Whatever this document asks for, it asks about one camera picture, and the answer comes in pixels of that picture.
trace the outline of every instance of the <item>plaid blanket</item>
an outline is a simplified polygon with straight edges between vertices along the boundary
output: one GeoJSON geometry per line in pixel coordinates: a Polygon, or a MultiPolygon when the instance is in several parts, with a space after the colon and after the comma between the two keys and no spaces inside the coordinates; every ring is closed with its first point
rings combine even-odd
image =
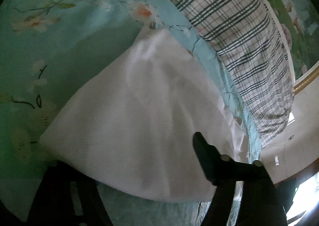
{"type": "Polygon", "coordinates": [[[217,52],[255,119],[264,147],[293,101],[287,51],[263,0],[171,0],[217,52]]]}

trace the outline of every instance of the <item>floral painting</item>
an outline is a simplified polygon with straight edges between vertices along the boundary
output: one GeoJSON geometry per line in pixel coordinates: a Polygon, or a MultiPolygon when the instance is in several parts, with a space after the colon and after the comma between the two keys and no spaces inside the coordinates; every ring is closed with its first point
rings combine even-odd
{"type": "Polygon", "coordinates": [[[291,51],[296,80],[319,61],[319,14],[310,0],[268,0],[291,51]]]}

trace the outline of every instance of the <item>wall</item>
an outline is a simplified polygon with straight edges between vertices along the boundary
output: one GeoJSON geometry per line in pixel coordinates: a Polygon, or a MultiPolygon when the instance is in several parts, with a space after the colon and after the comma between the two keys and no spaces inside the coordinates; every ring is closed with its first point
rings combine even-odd
{"type": "Polygon", "coordinates": [[[298,173],[319,157],[319,77],[295,96],[292,114],[295,121],[262,150],[261,159],[274,183],[298,173]]]}

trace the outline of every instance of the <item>light blue bed sheet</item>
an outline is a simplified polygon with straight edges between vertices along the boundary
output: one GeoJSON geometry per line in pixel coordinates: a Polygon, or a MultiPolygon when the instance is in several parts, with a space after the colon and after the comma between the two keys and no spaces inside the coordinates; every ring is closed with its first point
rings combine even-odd
{"type": "MultiPolygon", "coordinates": [[[[21,219],[26,219],[47,167],[46,153],[37,144],[40,135],[83,84],[132,45],[143,25],[165,26],[194,53],[233,115],[242,118],[249,135],[249,162],[259,158],[255,124],[229,73],[169,0],[4,0],[0,198],[21,219]]],[[[172,225],[172,221],[200,225],[209,205],[153,202],[104,185],[98,189],[115,226],[172,225]]],[[[234,202],[230,224],[238,207],[234,202]]]]}

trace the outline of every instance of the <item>white cloth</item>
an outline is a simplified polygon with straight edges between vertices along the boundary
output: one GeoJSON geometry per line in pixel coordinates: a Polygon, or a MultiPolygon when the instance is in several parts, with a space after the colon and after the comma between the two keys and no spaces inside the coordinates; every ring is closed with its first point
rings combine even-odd
{"type": "Polygon", "coordinates": [[[124,54],[76,92],[40,144],[128,194],[211,201],[215,187],[192,146],[196,131],[222,154],[248,162],[244,133],[205,70],[166,29],[144,27],[124,54]]]}

